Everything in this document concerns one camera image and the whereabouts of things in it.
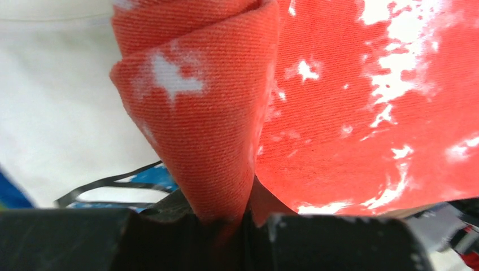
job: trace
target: blue fabric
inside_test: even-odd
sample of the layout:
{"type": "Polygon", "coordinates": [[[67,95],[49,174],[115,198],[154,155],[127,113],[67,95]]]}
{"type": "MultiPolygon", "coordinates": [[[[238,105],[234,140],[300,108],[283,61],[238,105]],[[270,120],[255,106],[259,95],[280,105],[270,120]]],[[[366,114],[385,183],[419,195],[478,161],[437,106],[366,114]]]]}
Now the blue fabric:
{"type": "Polygon", "coordinates": [[[30,201],[0,170],[0,204],[5,208],[33,208],[30,201]]]}

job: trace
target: garment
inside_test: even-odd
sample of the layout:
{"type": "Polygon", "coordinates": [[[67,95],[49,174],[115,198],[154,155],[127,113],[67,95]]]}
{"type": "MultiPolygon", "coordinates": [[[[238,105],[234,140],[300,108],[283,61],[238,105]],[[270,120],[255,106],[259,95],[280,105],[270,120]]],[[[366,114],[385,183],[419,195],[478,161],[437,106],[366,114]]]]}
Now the garment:
{"type": "Polygon", "coordinates": [[[203,221],[479,195],[476,1],[128,0],[111,78],[203,221]]]}

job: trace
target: crumpled fabric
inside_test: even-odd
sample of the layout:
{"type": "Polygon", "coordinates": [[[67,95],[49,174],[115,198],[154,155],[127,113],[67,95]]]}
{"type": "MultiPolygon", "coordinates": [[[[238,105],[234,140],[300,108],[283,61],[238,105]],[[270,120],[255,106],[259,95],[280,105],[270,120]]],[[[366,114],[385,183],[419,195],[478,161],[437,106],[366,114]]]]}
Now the crumpled fabric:
{"type": "Polygon", "coordinates": [[[129,116],[205,222],[479,195],[479,2],[117,0],[129,116]]]}

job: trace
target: printed graphic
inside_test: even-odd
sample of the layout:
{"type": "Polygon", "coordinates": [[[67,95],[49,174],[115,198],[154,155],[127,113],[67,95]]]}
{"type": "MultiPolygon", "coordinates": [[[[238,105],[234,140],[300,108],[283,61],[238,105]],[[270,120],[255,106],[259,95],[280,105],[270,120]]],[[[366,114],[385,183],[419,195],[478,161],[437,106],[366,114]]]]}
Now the printed graphic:
{"type": "Polygon", "coordinates": [[[0,210],[5,208],[32,208],[30,201],[0,170],[0,210]]]}
{"type": "Polygon", "coordinates": [[[161,161],[80,186],[59,198],[60,208],[121,208],[137,212],[178,189],[161,161]]]}

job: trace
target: fabric fold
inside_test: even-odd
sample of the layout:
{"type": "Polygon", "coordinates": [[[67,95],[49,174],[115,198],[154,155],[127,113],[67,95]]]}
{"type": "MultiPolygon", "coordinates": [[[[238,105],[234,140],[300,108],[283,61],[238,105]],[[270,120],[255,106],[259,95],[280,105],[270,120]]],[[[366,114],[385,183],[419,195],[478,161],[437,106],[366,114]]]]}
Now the fabric fold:
{"type": "Polygon", "coordinates": [[[112,19],[124,107],[205,223],[240,222],[273,86],[275,1],[139,1],[112,19]]]}

